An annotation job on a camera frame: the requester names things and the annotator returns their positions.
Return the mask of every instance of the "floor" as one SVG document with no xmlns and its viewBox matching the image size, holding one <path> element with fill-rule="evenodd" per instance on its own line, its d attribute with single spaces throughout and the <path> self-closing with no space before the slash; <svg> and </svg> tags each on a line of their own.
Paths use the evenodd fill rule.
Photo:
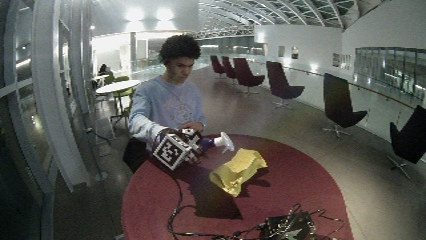
<svg viewBox="0 0 426 240">
<path fill-rule="evenodd" d="M 320 110 L 296 100 L 288 101 L 291 109 L 275 109 L 271 102 L 279 100 L 267 89 L 252 88 L 259 94 L 238 93 L 243 87 L 231 86 L 224 77 L 218 78 L 210 66 L 198 67 L 188 81 L 196 84 L 203 96 L 207 118 L 203 135 L 226 132 L 268 138 L 316 160 L 340 188 L 354 239 L 426 239 L 426 164 L 408 164 L 408 180 L 397 170 L 389 170 L 392 163 L 385 155 L 393 155 L 383 139 L 358 127 L 346 129 L 351 136 L 338 139 L 322 130 L 332 127 L 332 123 Z M 141 72 L 131 78 L 146 80 L 151 76 Z M 94 153 L 94 160 L 86 162 L 90 186 L 79 186 L 69 193 L 61 177 L 57 179 L 54 239 L 123 239 L 121 196 L 131 172 L 121 161 L 127 140 L 125 121 L 115 124 L 114 134 L 107 124 L 114 111 L 111 103 L 97 103 L 89 117 L 95 130 L 90 135 L 91 147 L 86 149 L 86 154 Z M 94 133 L 110 139 L 110 146 Z"/>
</svg>

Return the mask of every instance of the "ceiling light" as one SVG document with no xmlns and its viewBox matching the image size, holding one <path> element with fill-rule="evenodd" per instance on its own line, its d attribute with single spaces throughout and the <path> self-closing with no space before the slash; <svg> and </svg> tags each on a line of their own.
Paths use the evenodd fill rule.
<svg viewBox="0 0 426 240">
<path fill-rule="evenodd" d="M 145 15 L 139 9 L 129 9 L 125 14 L 125 19 L 130 22 L 139 21 L 145 18 Z"/>
<path fill-rule="evenodd" d="M 291 64 L 291 58 L 282 59 L 283 66 L 288 66 Z"/>
<path fill-rule="evenodd" d="M 29 64 L 29 62 L 30 62 L 30 59 L 26 59 L 25 61 L 17 63 L 17 64 L 15 64 L 15 68 L 23 66 L 25 64 Z"/>
<path fill-rule="evenodd" d="M 316 72 L 316 69 L 318 69 L 318 65 L 316 64 L 310 64 L 310 71 L 311 72 Z"/>
<path fill-rule="evenodd" d="M 170 9 L 164 9 L 164 8 L 158 9 L 157 19 L 159 21 L 168 21 L 172 19 L 172 17 L 174 17 L 174 15 L 172 15 L 172 12 Z"/>
</svg>

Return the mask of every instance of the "round white table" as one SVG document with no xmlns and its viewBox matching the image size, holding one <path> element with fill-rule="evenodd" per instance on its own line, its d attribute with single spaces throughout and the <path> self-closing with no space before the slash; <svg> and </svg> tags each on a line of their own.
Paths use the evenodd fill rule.
<svg viewBox="0 0 426 240">
<path fill-rule="evenodd" d="M 139 80 L 127 80 L 127 81 L 114 82 L 114 83 L 107 84 L 103 87 L 99 87 L 98 89 L 95 89 L 97 94 L 105 94 L 105 93 L 111 93 L 111 92 L 117 92 L 117 94 L 118 94 L 119 114 L 109 117 L 109 119 L 118 118 L 114 123 L 114 126 L 122 118 L 122 103 L 121 103 L 119 91 L 137 86 L 139 83 L 141 83 Z"/>
<path fill-rule="evenodd" d="M 139 83 L 141 83 L 139 80 L 127 80 L 127 81 L 114 82 L 114 83 L 107 84 L 103 87 L 99 87 L 98 89 L 95 89 L 95 93 L 103 94 L 103 93 L 117 92 L 117 91 L 125 90 L 130 87 L 134 87 Z"/>
<path fill-rule="evenodd" d="M 103 86 L 105 77 L 109 75 L 99 75 L 91 78 L 93 81 L 95 81 L 97 86 Z"/>
</svg>

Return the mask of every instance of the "person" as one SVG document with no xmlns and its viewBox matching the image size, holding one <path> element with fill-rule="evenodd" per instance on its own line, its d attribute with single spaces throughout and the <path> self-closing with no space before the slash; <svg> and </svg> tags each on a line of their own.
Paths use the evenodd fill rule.
<svg viewBox="0 0 426 240">
<path fill-rule="evenodd" d="M 158 53 L 164 72 L 135 88 L 129 133 L 133 141 L 137 139 L 146 143 L 149 151 L 164 129 L 202 132 L 206 126 L 200 93 L 194 83 L 186 81 L 199 55 L 200 49 L 192 37 L 168 37 Z"/>
<path fill-rule="evenodd" d="M 106 64 L 103 63 L 98 69 L 98 72 L 97 72 L 97 76 L 101 76 L 101 75 L 106 75 L 107 74 L 107 70 L 106 70 Z"/>
</svg>

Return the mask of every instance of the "chair leg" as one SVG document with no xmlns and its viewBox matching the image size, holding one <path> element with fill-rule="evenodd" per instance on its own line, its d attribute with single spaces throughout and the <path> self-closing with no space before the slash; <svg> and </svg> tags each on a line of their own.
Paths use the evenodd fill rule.
<svg viewBox="0 0 426 240">
<path fill-rule="evenodd" d="M 258 94 L 258 92 L 250 92 L 250 87 L 247 87 L 247 90 L 246 91 L 240 91 L 240 93 L 244 93 L 247 95 L 250 94 Z"/>
<path fill-rule="evenodd" d="M 222 73 L 218 74 L 218 77 L 215 79 L 223 79 L 224 77 L 222 77 Z"/>
<path fill-rule="evenodd" d="M 238 83 L 238 82 L 236 82 L 236 79 L 232 78 L 232 79 L 231 79 L 231 84 L 230 84 L 231 87 L 234 87 L 234 86 L 236 85 L 236 83 Z"/>
<path fill-rule="evenodd" d="M 350 133 L 338 130 L 338 125 L 336 124 L 334 125 L 334 129 L 322 128 L 322 130 L 323 131 L 328 131 L 328 132 L 335 132 L 336 138 L 340 138 L 340 134 L 344 134 L 344 135 L 348 135 L 348 136 L 351 135 Z"/>
<path fill-rule="evenodd" d="M 117 97 L 114 97 L 114 108 L 115 108 L 115 115 L 118 115 Z"/>
<path fill-rule="evenodd" d="M 127 118 L 127 117 L 123 117 L 125 129 L 127 129 L 127 130 L 129 130 L 127 121 L 129 121 L 129 118 Z"/>
<path fill-rule="evenodd" d="M 101 109 L 103 108 L 103 101 L 106 101 L 105 98 L 106 98 L 106 97 L 105 97 L 105 96 L 101 96 L 101 95 L 94 96 L 94 99 L 93 99 L 94 111 L 95 111 L 95 110 L 99 110 L 99 109 L 95 108 L 95 105 L 97 105 L 98 102 L 101 103 Z"/>
<path fill-rule="evenodd" d="M 401 173 L 404 174 L 404 176 L 407 177 L 407 179 L 411 180 L 407 172 L 405 172 L 405 171 L 403 170 L 403 168 L 401 168 L 401 167 L 404 167 L 407 164 L 405 164 L 405 163 L 399 164 L 399 163 L 396 163 L 396 161 L 395 161 L 393 159 L 391 159 L 391 157 L 387 156 L 387 158 L 388 158 L 388 160 L 395 164 L 395 166 L 391 167 L 389 170 L 393 170 L 393 169 L 399 168 L 399 170 L 401 171 Z"/>
<path fill-rule="evenodd" d="M 271 103 L 275 104 L 275 109 L 276 109 L 276 108 L 280 108 L 280 107 L 286 107 L 286 108 L 288 108 L 288 109 L 292 109 L 292 108 L 290 107 L 288 103 L 284 103 L 284 102 L 283 102 L 283 98 L 280 98 L 280 102 L 271 102 Z"/>
</svg>

